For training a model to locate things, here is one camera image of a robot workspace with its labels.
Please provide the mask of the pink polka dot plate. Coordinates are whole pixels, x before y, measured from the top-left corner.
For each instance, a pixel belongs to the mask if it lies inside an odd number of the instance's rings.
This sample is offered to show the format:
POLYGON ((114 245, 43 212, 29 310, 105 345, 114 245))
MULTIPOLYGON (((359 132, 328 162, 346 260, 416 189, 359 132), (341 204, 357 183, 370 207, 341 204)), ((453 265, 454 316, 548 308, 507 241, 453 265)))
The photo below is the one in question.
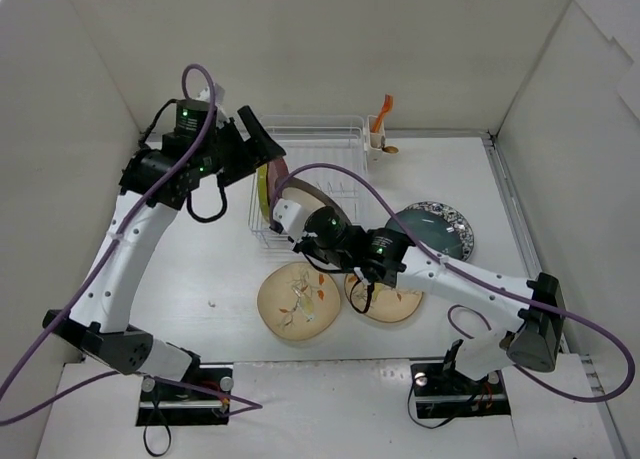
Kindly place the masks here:
POLYGON ((267 165, 267 198, 269 206, 276 202, 276 188, 278 181, 289 174, 289 169, 284 158, 278 158, 267 165))

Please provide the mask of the green polka dot plate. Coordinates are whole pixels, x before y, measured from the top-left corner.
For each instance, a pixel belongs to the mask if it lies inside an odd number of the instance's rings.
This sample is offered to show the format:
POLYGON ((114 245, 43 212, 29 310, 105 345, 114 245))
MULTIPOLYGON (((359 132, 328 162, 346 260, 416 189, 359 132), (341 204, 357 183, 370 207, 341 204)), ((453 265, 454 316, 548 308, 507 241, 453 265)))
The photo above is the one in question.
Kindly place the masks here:
POLYGON ((264 221, 270 223, 270 185, 269 185, 269 165, 264 164, 257 170, 257 193, 259 209, 264 221))

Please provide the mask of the brown rimmed cream plate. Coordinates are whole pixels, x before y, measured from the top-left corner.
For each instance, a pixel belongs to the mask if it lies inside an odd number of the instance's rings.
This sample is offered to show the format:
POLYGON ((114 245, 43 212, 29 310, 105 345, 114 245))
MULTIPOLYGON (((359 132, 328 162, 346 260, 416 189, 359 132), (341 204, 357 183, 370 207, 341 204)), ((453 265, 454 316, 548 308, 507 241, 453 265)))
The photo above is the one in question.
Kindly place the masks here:
MULTIPOLYGON (((283 182, 284 178, 280 179, 278 181, 277 188, 283 182)), ((276 192, 276 202, 281 198, 300 204, 307 211, 307 220, 316 210, 329 206, 335 211, 337 217, 343 223, 351 225, 349 217, 336 202, 324 194, 320 189, 296 177, 291 178, 279 193, 276 192)))

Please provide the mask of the dark teal plate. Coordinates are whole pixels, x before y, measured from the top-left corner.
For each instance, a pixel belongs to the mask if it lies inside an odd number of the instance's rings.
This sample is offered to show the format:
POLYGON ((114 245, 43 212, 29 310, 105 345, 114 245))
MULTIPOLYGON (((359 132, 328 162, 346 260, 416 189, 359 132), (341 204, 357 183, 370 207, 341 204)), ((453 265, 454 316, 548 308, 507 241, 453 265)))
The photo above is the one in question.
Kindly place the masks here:
POLYGON ((462 240, 454 227, 442 217, 422 209, 405 209, 399 211, 397 216, 430 248, 455 259, 463 257, 462 240))

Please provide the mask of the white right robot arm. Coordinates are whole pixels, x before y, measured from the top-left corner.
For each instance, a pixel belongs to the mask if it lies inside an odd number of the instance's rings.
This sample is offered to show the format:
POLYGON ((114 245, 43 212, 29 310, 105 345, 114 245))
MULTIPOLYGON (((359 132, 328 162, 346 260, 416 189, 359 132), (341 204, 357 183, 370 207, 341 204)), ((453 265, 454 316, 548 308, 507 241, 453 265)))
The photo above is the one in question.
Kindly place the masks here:
POLYGON ((308 211, 281 201, 274 214, 296 252, 363 283, 416 290, 472 309, 493 320, 494 331, 454 343, 442 367, 445 384, 464 391, 493 370, 510 365, 554 371, 564 319, 557 278, 534 279, 487 271, 434 251, 389 228, 365 230, 330 206, 308 211))

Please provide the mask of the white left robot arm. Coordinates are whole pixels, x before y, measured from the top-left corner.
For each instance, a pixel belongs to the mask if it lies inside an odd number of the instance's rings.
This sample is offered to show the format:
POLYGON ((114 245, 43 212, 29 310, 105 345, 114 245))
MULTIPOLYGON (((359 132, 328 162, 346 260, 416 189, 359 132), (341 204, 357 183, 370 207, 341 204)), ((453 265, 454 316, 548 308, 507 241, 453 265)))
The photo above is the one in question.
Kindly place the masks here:
POLYGON ((202 179, 213 176, 224 190, 285 151, 249 106, 238 111, 240 131, 204 101, 175 105, 175 127, 160 148, 140 143, 123 171, 88 286, 69 312, 49 310, 43 327, 123 375, 163 378, 169 392, 185 399, 199 388, 200 358, 130 324, 140 281, 177 213, 193 209, 191 194, 202 179))

